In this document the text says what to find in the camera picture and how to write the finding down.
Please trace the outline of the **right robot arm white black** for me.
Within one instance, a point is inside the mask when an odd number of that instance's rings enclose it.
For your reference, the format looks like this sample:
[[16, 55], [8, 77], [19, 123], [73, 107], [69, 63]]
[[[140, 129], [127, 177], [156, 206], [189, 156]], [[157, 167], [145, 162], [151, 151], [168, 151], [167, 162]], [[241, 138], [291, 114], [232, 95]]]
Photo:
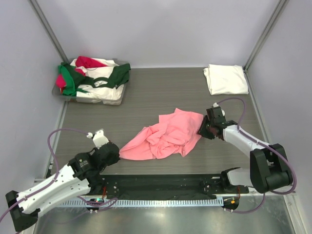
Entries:
[[198, 134], [207, 139], [218, 138], [239, 149], [249, 159], [249, 168], [231, 168], [221, 172], [225, 187], [247, 186], [264, 194], [294, 185], [295, 179], [287, 165], [283, 146], [263, 142], [244, 131], [233, 121], [227, 121], [221, 107], [206, 110]]

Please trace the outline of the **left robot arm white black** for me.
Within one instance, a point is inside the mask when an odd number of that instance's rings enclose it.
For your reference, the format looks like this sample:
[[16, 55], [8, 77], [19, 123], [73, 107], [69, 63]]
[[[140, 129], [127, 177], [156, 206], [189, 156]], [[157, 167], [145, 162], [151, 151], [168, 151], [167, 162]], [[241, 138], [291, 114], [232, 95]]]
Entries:
[[97, 195], [104, 187], [100, 173], [119, 161], [119, 148], [108, 142], [90, 152], [79, 153], [58, 173], [23, 192], [5, 195], [16, 232], [33, 226], [39, 217], [59, 204], [81, 195]]

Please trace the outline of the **pink t shirt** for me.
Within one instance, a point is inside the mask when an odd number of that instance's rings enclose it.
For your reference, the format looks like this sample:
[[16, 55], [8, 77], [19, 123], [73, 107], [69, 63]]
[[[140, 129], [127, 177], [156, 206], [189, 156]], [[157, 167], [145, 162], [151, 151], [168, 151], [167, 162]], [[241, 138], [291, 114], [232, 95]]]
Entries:
[[197, 133], [204, 116], [178, 108], [171, 114], [160, 115], [158, 123], [144, 127], [119, 152], [126, 160], [164, 159], [172, 154], [185, 157], [201, 136]]

